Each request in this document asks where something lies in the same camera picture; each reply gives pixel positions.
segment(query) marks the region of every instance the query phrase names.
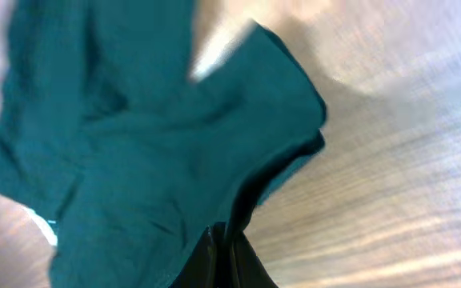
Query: green cloth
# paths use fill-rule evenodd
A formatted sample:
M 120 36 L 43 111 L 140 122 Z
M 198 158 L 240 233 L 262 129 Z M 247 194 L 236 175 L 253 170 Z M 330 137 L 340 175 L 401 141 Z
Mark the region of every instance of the green cloth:
M 194 2 L 21 0 L 10 23 L 0 193 L 58 223 L 54 288 L 165 287 L 239 195 L 323 148 L 325 106 L 256 26 L 198 83 Z

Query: teal garment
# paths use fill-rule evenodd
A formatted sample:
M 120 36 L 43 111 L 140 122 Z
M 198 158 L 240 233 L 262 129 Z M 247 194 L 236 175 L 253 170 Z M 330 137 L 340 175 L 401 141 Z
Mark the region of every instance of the teal garment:
M 16 4 L 0 193 L 56 220 L 54 288 L 169 286 L 206 226 L 323 148 L 322 99 L 261 26 L 188 81 L 193 12 L 188 0 Z

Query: wooden surface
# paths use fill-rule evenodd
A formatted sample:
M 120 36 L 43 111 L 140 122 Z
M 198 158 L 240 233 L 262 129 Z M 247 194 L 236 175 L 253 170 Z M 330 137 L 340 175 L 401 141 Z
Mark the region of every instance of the wooden surface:
M 325 150 L 247 228 L 270 276 L 461 287 L 461 1 L 204 0 L 195 77 L 249 18 L 287 42 L 329 109 Z M 45 287 L 51 251 L 0 197 L 0 287 Z

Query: teal shirt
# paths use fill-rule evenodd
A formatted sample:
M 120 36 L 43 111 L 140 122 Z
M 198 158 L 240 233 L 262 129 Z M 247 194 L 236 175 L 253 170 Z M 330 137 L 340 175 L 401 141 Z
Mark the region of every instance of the teal shirt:
M 323 148 L 322 99 L 261 26 L 188 81 L 193 10 L 17 3 L 0 193 L 57 221 L 54 288 L 170 285 L 206 226 L 264 201 Z

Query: teal fabric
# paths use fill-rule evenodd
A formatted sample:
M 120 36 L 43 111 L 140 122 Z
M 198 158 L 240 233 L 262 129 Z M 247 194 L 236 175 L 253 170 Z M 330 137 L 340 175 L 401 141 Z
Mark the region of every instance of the teal fabric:
M 170 285 L 237 198 L 263 201 L 323 148 L 322 99 L 261 26 L 188 81 L 193 12 L 188 0 L 16 4 L 0 193 L 57 221 L 54 288 Z

